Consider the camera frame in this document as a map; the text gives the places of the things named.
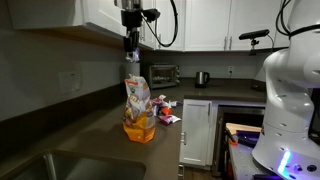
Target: dishwasher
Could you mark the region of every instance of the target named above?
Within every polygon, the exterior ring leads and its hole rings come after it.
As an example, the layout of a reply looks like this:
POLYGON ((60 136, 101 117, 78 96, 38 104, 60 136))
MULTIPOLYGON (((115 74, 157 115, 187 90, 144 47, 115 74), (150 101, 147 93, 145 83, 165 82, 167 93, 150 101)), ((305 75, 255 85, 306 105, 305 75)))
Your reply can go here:
POLYGON ((223 176, 224 172, 226 172, 226 123, 262 127, 264 113, 264 106, 218 106, 215 146, 211 168, 213 176, 223 176))

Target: wall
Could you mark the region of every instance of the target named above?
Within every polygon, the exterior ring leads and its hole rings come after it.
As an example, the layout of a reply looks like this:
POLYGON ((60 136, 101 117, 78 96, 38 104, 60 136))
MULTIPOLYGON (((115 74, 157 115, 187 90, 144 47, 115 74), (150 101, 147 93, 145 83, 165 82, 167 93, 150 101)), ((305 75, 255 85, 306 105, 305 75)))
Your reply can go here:
POLYGON ((0 121, 120 83, 122 49, 12 29, 0 0, 0 121), (59 72, 77 71, 78 91, 62 93, 59 72))
POLYGON ((254 79, 261 74, 263 62, 269 53, 257 53, 256 56, 248 54, 249 52, 145 52, 143 60, 145 64, 165 62, 179 65, 181 77, 195 77, 197 71, 207 71, 211 78, 230 78, 227 67, 234 66, 231 78, 254 79))

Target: snack bag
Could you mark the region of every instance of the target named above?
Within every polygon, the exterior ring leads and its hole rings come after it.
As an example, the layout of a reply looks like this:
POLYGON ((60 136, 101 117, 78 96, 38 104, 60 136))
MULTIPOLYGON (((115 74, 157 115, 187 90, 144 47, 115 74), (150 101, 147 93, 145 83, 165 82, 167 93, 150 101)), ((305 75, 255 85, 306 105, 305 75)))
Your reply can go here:
POLYGON ((131 141, 146 143, 153 139, 155 133, 150 90, 143 77, 130 77, 125 80, 128 99, 124 110, 123 129, 131 141))

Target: blue light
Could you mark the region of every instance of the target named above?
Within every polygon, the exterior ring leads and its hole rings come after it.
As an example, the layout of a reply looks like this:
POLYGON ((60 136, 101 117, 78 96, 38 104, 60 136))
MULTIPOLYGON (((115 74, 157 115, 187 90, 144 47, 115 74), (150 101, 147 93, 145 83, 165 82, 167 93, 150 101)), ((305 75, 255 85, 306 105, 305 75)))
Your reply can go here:
POLYGON ((286 177, 287 179, 291 179, 289 176, 289 173, 286 170, 286 166, 290 163, 290 158, 291 158, 291 152, 286 151, 281 159, 280 165, 278 167, 278 172, 283 176, 286 177))

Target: stainless steel sink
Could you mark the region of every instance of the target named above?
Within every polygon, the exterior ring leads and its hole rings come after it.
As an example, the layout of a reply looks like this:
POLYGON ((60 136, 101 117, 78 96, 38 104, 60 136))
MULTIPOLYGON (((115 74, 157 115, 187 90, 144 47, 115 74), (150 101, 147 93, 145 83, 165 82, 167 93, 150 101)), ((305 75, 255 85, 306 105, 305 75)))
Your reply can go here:
POLYGON ((64 151, 39 154, 0 179, 14 180, 142 180, 139 162, 64 151))

